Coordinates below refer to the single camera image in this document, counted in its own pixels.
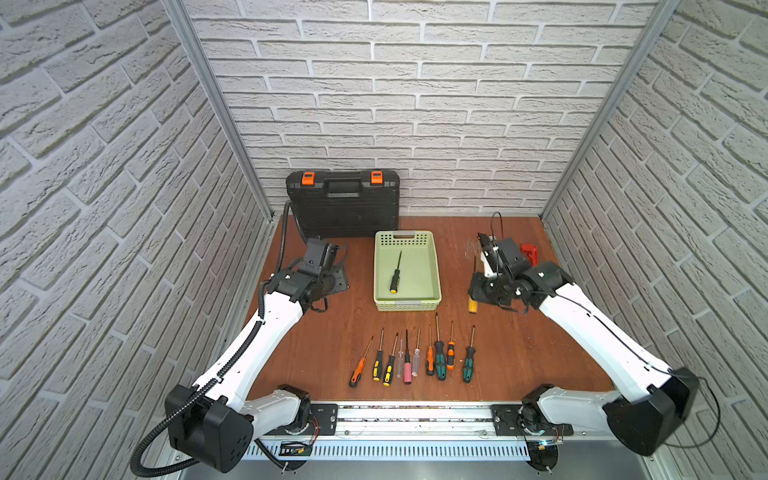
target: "metal plate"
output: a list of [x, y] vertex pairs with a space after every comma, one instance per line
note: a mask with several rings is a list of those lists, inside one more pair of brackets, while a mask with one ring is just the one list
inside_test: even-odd
[[[275, 455], [280, 440], [263, 440]], [[295, 457], [277, 457], [292, 460]], [[314, 445], [311, 460], [431, 460], [438, 462], [520, 462], [528, 461], [528, 450], [522, 440], [458, 440], [458, 441], [383, 441], [320, 439]], [[243, 460], [266, 460], [251, 445]]]

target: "brick wall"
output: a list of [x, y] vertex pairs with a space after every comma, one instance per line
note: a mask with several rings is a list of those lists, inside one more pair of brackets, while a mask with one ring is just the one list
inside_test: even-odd
[[[546, 222], [565, 268], [672, 366], [720, 433], [684, 475], [768, 474], [768, 7], [683, 0]], [[702, 391], [676, 443], [707, 437]]]
[[535, 215], [653, 2], [186, 0], [274, 207], [396, 169], [407, 214]]
[[132, 478], [263, 218], [161, 2], [0, 26], [0, 478]]

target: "clear screwdriver handle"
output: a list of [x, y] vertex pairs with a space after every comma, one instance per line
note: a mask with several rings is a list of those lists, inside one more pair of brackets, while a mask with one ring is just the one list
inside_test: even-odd
[[406, 353], [402, 351], [402, 339], [400, 339], [400, 351], [397, 352], [397, 360], [395, 361], [395, 372], [397, 378], [402, 377], [402, 369], [406, 364]]
[[413, 366], [411, 367], [411, 376], [417, 376], [419, 374], [419, 349], [413, 350]]

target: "brown tabletop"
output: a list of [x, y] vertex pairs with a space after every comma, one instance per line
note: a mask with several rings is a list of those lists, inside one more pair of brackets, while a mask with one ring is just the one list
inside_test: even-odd
[[[480, 303], [478, 312], [467, 311], [467, 289], [475, 252], [477, 233], [490, 233], [488, 217], [401, 217], [403, 230], [431, 230], [435, 236], [442, 302], [440, 335], [448, 342], [453, 321], [456, 343], [456, 368], [444, 382], [424, 373], [429, 326], [435, 337], [434, 312], [379, 312], [373, 302], [373, 238], [330, 239], [349, 245], [345, 263], [349, 290], [329, 297], [325, 313], [309, 311], [287, 333], [262, 369], [248, 399], [272, 392], [287, 383], [310, 393], [313, 400], [426, 400], [509, 402], [542, 383], [564, 389], [608, 391], [611, 381], [597, 363], [563, 330], [541, 313], [507, 312]], [[500, 234], [498, 218], [496, 233]], [[541, 221], [538, 218], [504, 219], [504, 233], [518, 243], [538, 247], [539, 260], [555, 260]], [[280, 247], [280, 229], [273, 239], [261, 278], [275, 268]], [[283, 266], [304, 254], [292, 219], [286, 237]], [[515, 302], [513, 307], [520, 307]], [[254, 293], [248, 319], [256, 312]], [[462, 381], [465, 350], [475, 325], [475, 376], [470, 384]], [[422, 365], [411, 385], [395, 378], [390, 387], [372, 379], [372, 366], [384, 332], [384, 359], [392, 352], [395, 333], [409, 329], [411, 356], [416, 347], [416, 330], [421, 327]], [[373, 335], [365, 372], [356, 389], [349, 377]]]

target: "black cable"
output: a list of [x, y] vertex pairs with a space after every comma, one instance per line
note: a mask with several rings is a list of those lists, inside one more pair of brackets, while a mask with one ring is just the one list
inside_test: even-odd
[[[530, 290], [530, 291], [532, 293], [543, 293], [544, 295], [549, 296], [549, 293], [543, 292], [541, 290]], [[702, 376], [696, 376], [696, 375], [679, 375], [677, 373], [672, 372], [671, 370], [665, 372], [662, 369], [656, 368], [655, 366], [651, 365], [646, 359], [644, 359], [642, 356], [640, 356], [639, 353], [635, 352], [631, 347], [629, 347], [629, 345], [627, 345], [626, 342], [623, 341], [619, 337], [619, 335], [617, 335], [616, 332], [613, 331], [613, 329], [608, 327], [608, 325], [606, 325], [605, 322], [603, 322], [603, 320], [599, 316], [593, 314], [591, 312], [591, 310], [589, 310], [586, 306], [581, 305], [576, 300], [573, 300], [573, 299], [570, 299], [570, 298], [568, 298], [566, 296], [560, 295], [557, 292], [555, 292], [554, 294], [555, 294], [555, 296], [559, 296], [563, 300], [567, 300], [567, 301], [569, 301], [569, 302], [571, 302], [571, 303], [573, 303], [575, 305], [580, 306], [582, 309], [584, 309], [584, 311], [586, 311], [589, 316], [594, 317], [598, 322], [600, 322], [600, 324], [607, 331], [611, 332], [611, 335], [613, 335], [616, 338], [616, 340], [618, 340], [619, 343], [621, 343], [621, 345], [624, 346], [624, 348], [626, 348], [627, 350], [632, 352], [632, 354], [635, 355], [642, 363], [644, 363], [647, 368], [652, 369], [652, 370], [656, 370], [657, 372], [660, 372], [660, 373], [666, 373], [667, 375], [673, 376], [673, 377], [678, 378], [678, 379], [698, 379], [698, 380], [703, 381], [704, 385], [707, 386], [707, 390], [709, 390], [710, 395], [712, 395], [712, 400], [715, 402], [715, 407], [716, 407], [716, 410], [717, 410], [717, 415], [716, 415], [717, 420], [715, 421], [715, 428], [712, 430], [712, 433], [710, 433], [709, 436], [705, 440], [703, 440], [702, 442], [695, 443], [693, 445], [671, 445], [669, 443], [664, 443], [664, 445], [666, 445], [668, 447], [672, 447], [674, 449], [698, 449], [699, 447], [706, 445], [707, 443], [711, 442], [712, 439], [714, 439], [715, 435], [717, 435], [717, 432], [720, 430], [720, 420], [722, 418], [722, 411], [720, 410], [720, 402], [717, 401], [717, 397], [715, 396], [715, 392], [712, 390], [712, 387], [710, 386], [709, 380], [707, 378], [702, 377]]]

